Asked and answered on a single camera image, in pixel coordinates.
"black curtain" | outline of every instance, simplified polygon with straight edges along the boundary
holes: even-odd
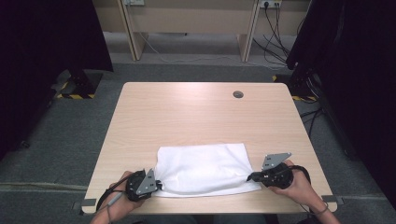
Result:
[[[343,32],[318,74],[347,138],[396,208],[394,8],[390,0],[345,1]]]
[[[0,160],[25,139],[64,70],[112,71],[90,0],[0,2]]]

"white cloth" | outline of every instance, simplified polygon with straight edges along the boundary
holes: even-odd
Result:
[[[160,147],[155,179],[160,197],[202,197],[261,189],[247,182],[252,173],[244,144]]]

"table top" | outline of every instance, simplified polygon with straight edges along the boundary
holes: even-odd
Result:
[[[234,96],[243,93],[242,98]],[[279,83],[126,83],[85,200],[96,199],[124,171],[154,168],[160,147],[244,143],[253,170],[266,154],[291,152],[318,195],[332,195],[288,88]],[[93,213],[95,206],[82,206]],[[336,203],[329,203],[334,211]],[[146,200],[136,214],[296,213],[291,199],[262,190],[227,196]]]

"power strip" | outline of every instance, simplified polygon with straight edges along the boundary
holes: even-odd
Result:
[[[262,3],[260,4],[260,7],[265,8],[265,3],[268,3],[268,8],[277,8],[280,7],[282,4],[282,0],[262,0]]]

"wall socket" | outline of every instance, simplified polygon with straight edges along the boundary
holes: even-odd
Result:
[[[145,5],[145,0],[123,0],[123,3],[126,6],[143,6]]]
[[[282,0],[272,0],[272,1],[262,0],[260,7],[265,8],[265,6],[264,6],[265,2],[268,2],[268,8],[277,8],[277,7],[280,8],[280,5],[282,4]]]

